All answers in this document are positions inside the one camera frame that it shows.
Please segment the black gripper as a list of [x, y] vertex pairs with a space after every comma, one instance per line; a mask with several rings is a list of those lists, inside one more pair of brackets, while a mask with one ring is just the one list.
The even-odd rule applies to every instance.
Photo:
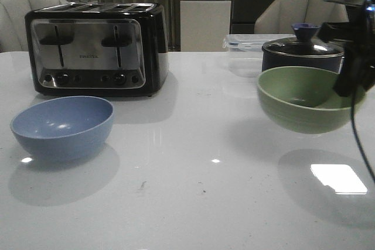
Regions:
[[318, 38], [344, 48], [342, 68], [333, 86], [341, 97], [348, 97], [361, 87], [374, 86], [374, 0], [324, 0], [356, 8], [357, 15], [348, 22], [322, 24]]

